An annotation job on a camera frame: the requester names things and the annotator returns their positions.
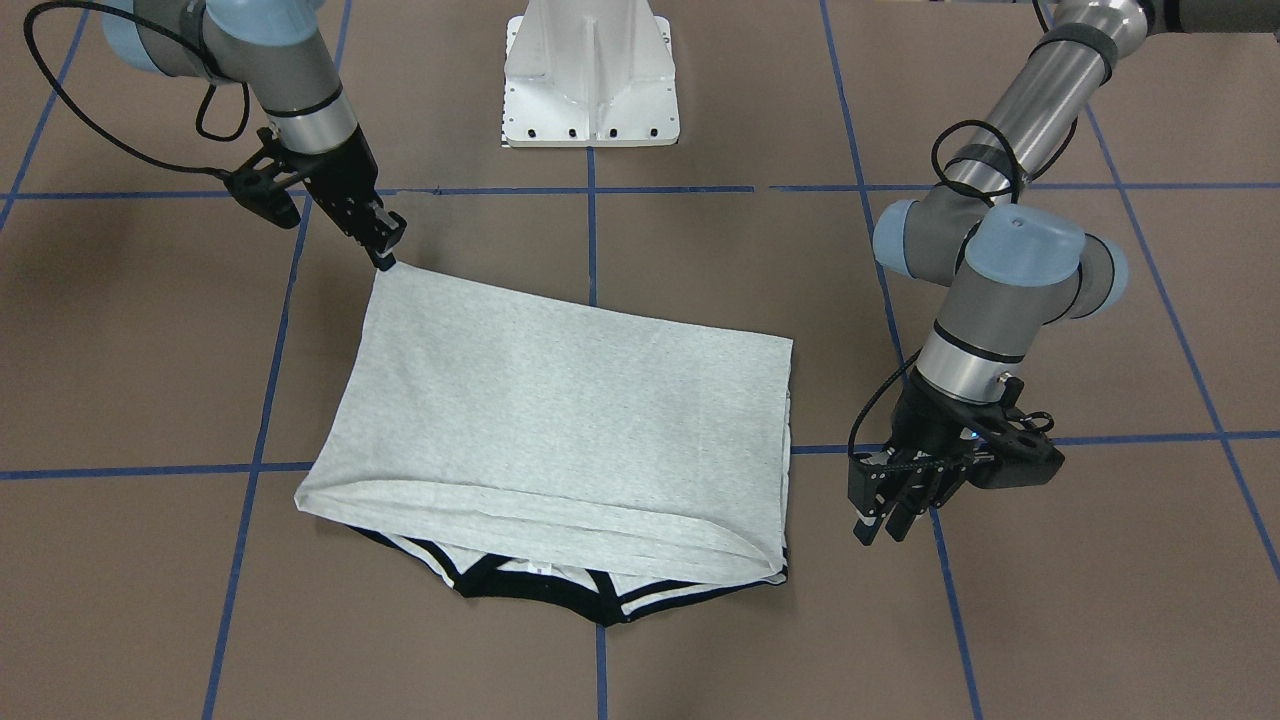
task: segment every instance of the floor tile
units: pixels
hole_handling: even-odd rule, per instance
[[[14,205],[0,468],[250,461],[294,237],[229,200]]]
[[[407,555],[298,512],[300,480],[260,480],[216,717],[595,716],[594,625],[465,600]]]
[[[4,41],[0,42],[0,65],[5,68],[0,73],[0,97],[12,100],[0,115],[0,187],[4,192],[9,192],[18,174],[27,143],[51,92],[22,37],[22,22],[29,10],[27,5],[0,5],[0,27],[5,28]],[[78,20],[77,10],[54,10],[36,24],[36,42],[55,76],[67,56]]]
[[[527,3],[357,5],[343,82],[383,187],[586,184],[582,150],[500,146],[507,20]]]
[[[792,464],[786,584],[609,628],[609,717],[969,716],[928,520],[860,546],[846,462]]]
[[[984,119],[1041,36],[1030,8],[835,1],[829,9],[869,183],[936,182],[933,141],[952,123]],[[1043,182],[1111,182],[1097,138],[1082,123]],[[968,142],[968,132],[943,154]]]
[[[817,3],[650,5],[671,20],[680,142],[602,150],[600,184],[852,182]]]
[[[923,193],[874,193],[872,209]],[[1032,190],[1027,204],[1068,218],[1120,245],[1132,279],[1120,301],[1097,316],[1048,325],[1023,364],[1023,410],[1047,410],[1057,437],[1208,432],[1212,423],[1178,337],[1111,190]],[[946,291],[890,273],[893,311],[910,352],[920,347]]]
[[[1280,711],[1280,594],[1220,445],[1073,447],[943,520],[986,717]]]
[[[1120,177],[1280,182],[1277,59],[1270,35],[1148,40],[1093,104]]]
[[[1222,424],[1280,428],[1280,190],[1130,197]]]
[[[408,222],[396,251],[404,263],[545,297],[588,301],[586,200],[581,196],[401,193],[387,202]],[[317,218],[311,227],[266,443],[266,459],[284,462],[314,460],[329,434],[356,360],[374,275],[365,252],[328,219]]]
[[[856,196],[607,195],[598,213],[602,307],[794,338],[792,442],[846,441],[897,364]]]
[[[0,483],[0,716],[197,717],[244,480]]]
[[[1275,544],[1280,541],[1280,439],[1235,441],[1231,451]]]

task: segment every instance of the light blue joint cap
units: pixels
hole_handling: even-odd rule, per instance
[[[1084,231],[1075,223],[1034,208],[997,205],[969,241],[965,261],[997,283],[1046,287],[1071,277],[1083,251]]]
[[[906,266],[906,214],[915,200],[899,200],[881,213],[872,232],[876,261],[901,275],[913,277]]]
[[[133,0],[104,0],[104,3],[116,10],[133,12]],[[151,61],[147,49],[142,46],[138,26],[133,24],[132,20],[102,13],[102,35],[106,36],[111,50],[115,50],[115,54],[129,65],[148,73],[160,72],[160,68]]]
[[[321,5],[324,0],[207,0],[205,12],[237,40],[287,47],[315,35]]]
[[[1102,301],[1102,305],[1098,305],[1098,309],[1094,310],[1094,313],[1101,313],[1115,305],[1116,301],[1120,300],[1120,296],[1124,295],[1125,288],[1129,287],[1129,259],[1125,258],[1124,250],[1120,250],[1120,246],[1105,237],[1098,237],[1098,241],[1102,242],[1102,245],[1106,246],[1107,252],[1111,254],[1111,264],[1115,268],[1115,275],[1111,279],[1111,292],[1107,293],[1107,299]]]

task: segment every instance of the grid line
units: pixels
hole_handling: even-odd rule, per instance
[[[827,36],[827,51],[831,55],[831,69],[836,79],[836,95],[840,97],[840,110],[845,120],[845,133],[849,140],[849,154],[854,161],[854,177],[858,181],[858,195],[863,206],[863,218],[867,222],[867,237],[870,240],[876,222],[872,218],[870,199],[867,191],[867,178],[863,174],[861,156],[858,152],[858,136],[854,132],[854,118],[849,111],[849,97],[845,92],[845,78],[840,69],[840,55],[836,51],[836,38],[831,29],[831,13],[827,9],[827,0],[818,0],[822,10],[823,31]],[[897,354],[899,363],[904,361],[902,342],[897,333],[897,322],[893,319],[893,300],[888,292],[888,282],[884,278],[884,268],[879,263],[876,266],[876,279],[879,283],[881,296],[884,300],[884,320],[888,324],[890,340],[893,342],[893,352]],[[969,707],[974,720],[983,720],[982,701],[978,693],[978,682],[974,676],[973,660],[969,656],[969,642],[964,628],[964,615],[960,611],[960,598],[956,594],[955,580],[951,574],[951,560],[947,552],[946,534],[942,532],[942,521],[934,509],[929,509],[929,519],[933,523],[933,538],[938,553],[938,569],[942,574],[942,585],[947,594],[947,606],[951,609],[951,626],[956,635],[956,650],[960,653],[960,664],[964,670],[965,687],[969,693]]]
[[[1158,433],[1130,436],[1080,436],[1053,438],[1055,445],[1068,447],[1093,447],[1108,445],[1175,445],[1188,442],[1220,442],[1229,439],[1265,441],[1280,439],[1280,429],[1275,430],[1228,430],[1225,433]],[[856,452],[874,452],[878,445],[863,443],[854,447]],[[794,445],[791,455],[845,455],[846,445]],[[293,462],[224,462],[211,465],[138,465],[119,468],[50,468],[37,470],[0,470],[0,482],[20,480],[65,480],[81,478],[129,478],[154,475],[232,475],[241,473],[305,473],[311,469],[310,460]]]
[[[588,305],[599,307],[596,274],[595,149],[586,149],[586,273]],[[595,717],[609,720],[609,661],[604,625],[595,625]]]
[[[342,69],[342,58],[347,47],[347,28],[351,23],[352,0],[346,0],[342,8],[342,26],[338,31],[338,41],[334,47],[333,64],[335,69]],[[293,287],[298,279],[298,264],[302,260],[302,250],[306,246],[307,228],[311,220],[312,200],[308,196],[302,202],[302,214],[298,223],[297,241],[293,246],[293,259],[289,263],[289,278],[284,287],[284,301],[280,304],[280,322],[276,327],[275,348],[271,354],[271,370],[266,379],[266,391],[262,397],[262,419],[259,425],[257,441],[253,445],[253,464],[260,465],[266,451],[266,438],[271,424],[271,409],[275,402],[275,388],[280,378],[280,365],[284,359],[284,341],[289,331],[289,304],[293,300]],[[218,702],[218,688],[221,682],[223,661],[227,656],[227,639],[230,635],[232,616],[236,611],[236,596],[239,589],[239,574],[244,562],[244,548],[248,544],[250,521],[253,516],[253,501],[257,497],[257,470],[250,473],[244,484],[244,502],[241,509],[239,528],[236,532],[236,550],[232,555],[232,566],[227,579],[227,596],[223,601],[223,614],[218,624],[218,639],[214,644],[214,657],[209,669],[209,685],[205,691],[205,705],[201,715],[202,720],[212,720],[214,707]]]
[[[72,60],[76,59],[76,51],[79,50],[79,41],[84,37],[84,26],[88,24],[88,10],[81,10],[79,22],[76,24],[76,35],[72,36],[72,44],[67,49],[67,55],[63,58],[63,65],[58,69],[58,82],[67,82],[67,73],[72,69]],[[18,165],[18,174],[13,178],[13,186],[9,188],[9,195],[5,197],[4,206],[0,208],[0,231],[4,229],[5,223],[9,222],[9,213],[13,210],[13,205],[18,199],[18,191],[22,188],[22,181],[27,179],[27,170],[31,169],[31,160],[36,156],[36,147],[40,145],[40,138],[45,133],[45,124],[49,123],[49,115],[54,111],[54,105],[58,104],[58,94],[52,88],[49,90],[49,99],[45,100],[45,108],[40,113],[40,119],[36,120],[36,128],[31,132],[31,140],[27,142],[27,150],[22,155],[22,164]]]
[[[1222,419],[1217,414],[1217,406],[1213,404],[1213,397],[1208,391],[1208,383],[1204,382],[1204,375],[1201,372],[1199,363],[1196,360],[1196,354],[1192,351],[1190,340],[1183,329],[1183,323],[1178,318],[1178,310],[1174,307],[1174,301],[1169,295],[1169,290],[1165,287],[1165,279],[1160,274],[1160,268],[1156,264],[1156,256],[1152,254],[1151,245],[1147,242],[1147,234],[1142,229],[1142,223],[1138,222],[1138,213],[1134,210],[1133,202],[1129,199],[1129,191],[1125,184],[1120,182],[1120,170],[1116,168],[1115,158],[1112,158],[1107,141],[1102,136],[1102,127],[1098,124],[1098,118],[1093,113],[1093,108],[1085,105],[1084,111],[1089,118],[1089,124],[1093,127],[1093,135],[1098,138],[1098,145],[1102,149],[1102,159],[1106,160],[1107,169],[1111,170],[1111,177],[1116,181],[1116,190],[1120,192],[1120,200],[1124,202],[1125,213],[1129,215],[1129,223],[1133,225],[1134,236],[1138,238],[1138,246],[1142,249],[1143,259],[1147,263],[1147,268],[1151,270],[1152,279],[1156,283],[1156,290],[1160,293],[1160,300],[1165,305],[1165,313],[1169,315],[1169,322],[1174,328],[1174,334],[1178,336],[1178,345],[1183,348],[1183,355],[1187,359],[1187,365],[1192,370],[1196,387],[1199,389],[1201,398],[1204,401],[1204,409],[1208,411],[1210,420],[1213,423],[1213,429],[1221,436],[1219,442],[1221,442],[1222,452],[1226,455],[1226,461],[1231,466],[1231,474],[1235,477],[1235,484],[1240,491],[1240,497],[1244,500],[1244,506],[1248,509],[1249,518],[1253,520],[1253,528],[1257,530],[1258,539],[1262,542],[1262,548],[1266,552],[1267,560],[1271,562],[1271,573],[1277,580],[1280,580],[1280,556],[1276,555],[1275,543],[1271,542],[1271,534],[1267,532],[1267,525],[1262,519],[1262,512],[1258,510],[1258,505],[1253,500],[1253,492],[1249,489],[1249,483],[1244,478],[1244,471],[1240,470],[1240,464],[1236,461],[1235,451],[1231,448],[1231,441],[1226,437]]]
[[[836,183],[836,184],[771,184],[768,190],[777,192],[927,192],[929,183]],[[1114,182],[1041,182],[1028,190],[1172,190],[1172,191],[1235,191],[1235,190],[1280,190],[1280,182],[1135,182],[1116,184]],[[707,186],[617,186],[617,187],[380,187],[379,195],[686,195],[686,193],[753,193],[758,188],[751,184],[707,184]],[[306,197],[303,190],[288,191],[293,197]],[[134,191],[65,191],[65,192],[20,192],[10,191],[0,195],[12,205],[26,200],[224,200],[230,196],[224,190],[134,190]]]

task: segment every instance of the gray cloth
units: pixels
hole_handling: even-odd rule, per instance
[[[580,585],[781,582],[790,366],[790,340],[399,263],[297,506]]]

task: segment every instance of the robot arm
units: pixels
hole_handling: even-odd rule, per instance
[[[945,167],[936,164],[941,182],[920,201],[893,204],[876,225],[882,265],[950,290],[893,410],[888,442],[876,454],[855,452],[865,409],[854,424],[849,500],[863,544],[882,527],[901,541],[916,516],[965,482],[1043,484],[1062,465],[1046,434],[1052,418],[1016,407],[1016,373],[1041,325],[1114,304],[1128,265],[1111,242],[1018,205],[1021,190],[1149,35],[1276,32],[1280,0],[1064,0],[1053,19],[987,120],[952,128],[979,127]]]
[[[374,191],[374,161],[316,22],[324,0],[116,0],[114,6],[156,23],[205,50],[115,15],[104,28],[129,64],[210,83],[247,83],[270,118],[262,149],[224,179],[244,208],[282,227],[298,210],[287,188],[298,181],[346,234],[385,270],[404,219]]]

